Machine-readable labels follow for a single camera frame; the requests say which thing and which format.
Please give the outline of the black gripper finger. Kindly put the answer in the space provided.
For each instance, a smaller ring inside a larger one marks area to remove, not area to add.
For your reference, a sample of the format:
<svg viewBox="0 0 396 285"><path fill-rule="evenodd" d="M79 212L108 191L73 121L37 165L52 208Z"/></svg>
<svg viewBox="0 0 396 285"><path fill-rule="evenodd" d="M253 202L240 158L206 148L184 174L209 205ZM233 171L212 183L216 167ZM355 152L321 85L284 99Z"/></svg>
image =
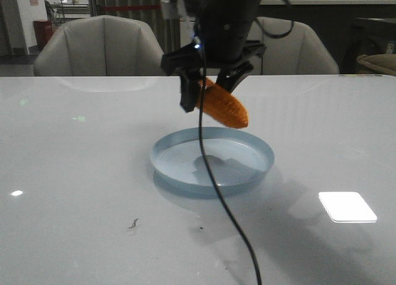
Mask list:
<svg viewBox="0 0 396 285"><path fill-rule="evenodd" d="M232 93L253 69L254 66L249 61L234 69L221 69L217 76L216 84L228 93Z"/></svg>
<svg viewBox="0 0 396 285"><path fill-rule="evenodd" d="M181 69L180 77L180 106L186 113L192 112L198 103L201 89L204 86L204 76L200 68Z"/></svg>

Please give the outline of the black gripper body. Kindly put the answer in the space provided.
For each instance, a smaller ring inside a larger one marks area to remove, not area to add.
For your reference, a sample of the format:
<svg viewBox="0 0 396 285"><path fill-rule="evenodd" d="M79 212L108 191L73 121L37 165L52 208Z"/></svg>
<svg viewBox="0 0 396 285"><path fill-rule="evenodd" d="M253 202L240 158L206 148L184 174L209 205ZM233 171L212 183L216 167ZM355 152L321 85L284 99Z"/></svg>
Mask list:
<svg viewBox="0 0 396 285"><path fill-rule="evenodd" d="M166 75L180 69L230 69L241 64L243 48L261 0L203 0L196 12L194 37L188 45L164 54Z"/></svg>

